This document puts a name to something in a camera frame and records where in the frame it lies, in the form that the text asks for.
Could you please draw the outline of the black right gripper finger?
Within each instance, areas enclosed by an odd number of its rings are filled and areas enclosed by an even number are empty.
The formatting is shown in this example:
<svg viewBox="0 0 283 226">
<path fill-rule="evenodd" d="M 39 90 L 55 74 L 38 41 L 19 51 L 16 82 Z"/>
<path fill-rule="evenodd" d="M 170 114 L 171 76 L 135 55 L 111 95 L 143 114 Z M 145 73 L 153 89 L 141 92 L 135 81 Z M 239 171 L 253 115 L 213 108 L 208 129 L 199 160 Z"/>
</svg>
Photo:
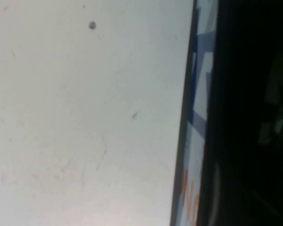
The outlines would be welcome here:
<svg viewBox="0 0 283 226">
<path fill-rule="evenodd" d="M 214 226 L 283 226 L 283 162 L 220 167 Z"/>
</svg>

